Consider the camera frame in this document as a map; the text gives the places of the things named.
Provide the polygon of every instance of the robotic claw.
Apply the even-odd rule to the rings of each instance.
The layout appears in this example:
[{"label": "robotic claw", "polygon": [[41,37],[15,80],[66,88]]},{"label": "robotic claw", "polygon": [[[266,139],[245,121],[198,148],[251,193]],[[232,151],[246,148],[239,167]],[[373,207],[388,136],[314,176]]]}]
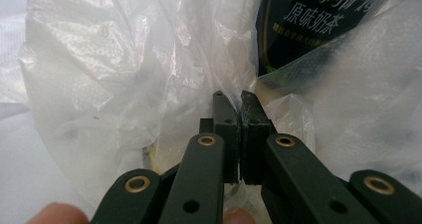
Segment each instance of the robotic claw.
[{"label": "robotic claw", "polygon": [[237,114],[215,93],[213,118],[201,118],[182,161],[119,177],[91,223],[221,223],[223,183],[239,178],[262,185],[273,223],[422,223],[422,199],[400,182],[374,170],[335,177],[298,138],[276,133],[254,94],[242,101]]}]

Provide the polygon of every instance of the white surface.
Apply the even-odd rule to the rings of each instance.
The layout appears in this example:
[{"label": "white surface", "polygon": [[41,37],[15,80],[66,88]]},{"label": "white surface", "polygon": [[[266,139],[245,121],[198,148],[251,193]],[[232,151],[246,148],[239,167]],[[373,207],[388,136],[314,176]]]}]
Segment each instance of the white surface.
[{"label": "white surface", "polygon": [[0,105],[0,223],[25,223],[51,202],[94,208],[71,186],[35,131],[22,105]]}]

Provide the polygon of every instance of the fingertip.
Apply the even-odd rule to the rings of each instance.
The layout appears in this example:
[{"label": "fingertip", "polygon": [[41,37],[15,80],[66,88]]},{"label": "fingertip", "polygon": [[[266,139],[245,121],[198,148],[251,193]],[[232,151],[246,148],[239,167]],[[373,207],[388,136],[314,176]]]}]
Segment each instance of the fingertip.
[{"label": "fingertip", "polygon": [[70,204],[52,203],[47,205],[27,224],[88,224],[87,216]]},{"label": "fingertip", "polygon": [[234,207],[224,213],[223,224],[255,224],[255,220],[245,209]]}]

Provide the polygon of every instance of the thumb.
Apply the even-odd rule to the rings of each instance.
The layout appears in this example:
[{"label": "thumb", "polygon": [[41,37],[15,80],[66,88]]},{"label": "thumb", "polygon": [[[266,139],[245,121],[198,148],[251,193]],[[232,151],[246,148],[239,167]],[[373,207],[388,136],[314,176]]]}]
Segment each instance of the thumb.
[{"label": "thumb", "polygon": [[255,220],[245,209],[234,207],[224,213],[223,224],[255,224]]}]

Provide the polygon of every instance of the brass rivet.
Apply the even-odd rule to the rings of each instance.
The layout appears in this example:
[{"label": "brass rivet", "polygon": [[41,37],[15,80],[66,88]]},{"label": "brass rivet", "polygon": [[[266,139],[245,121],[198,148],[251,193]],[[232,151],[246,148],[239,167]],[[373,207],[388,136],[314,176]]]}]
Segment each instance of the brass rivet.
[{"label": "brass rivet", "polygon": [[[133,187],[132,183],[136,180],[142,180],[143,184],[139,187]],[[127,192],[137,193],[145,190],[150,183],[151,181],[146,176],[134,176],[126,182],[126,184],[124,185],[124,189],[126,189]]]},{"label": "brass rivet", "polygon": [[213,136],[201,136],[198,138],[198,142],[201,145],[210,146],[213,145],[216,141]]},{"label": "brass rivet", "polygon": [[287,136],[278,136],[276,138],[276,143],[281,146],[290,147],[295,145],[295,141]]},{"label": "brass rivet", "polygon": [[[384,187],[383,188],[379,187],[379,185],[376,186],[375,185],[376,182],[381,183],[382,185],[384,185]],[[377,192],[379,194],[392,195],[395,193],[395,189],[393,185],[391,185],[389,182],[387,182],[386,180],[380,177],[367,176],[363,178],[363,183],[365,184],[366,187],[368,187],[372,191]]]}]

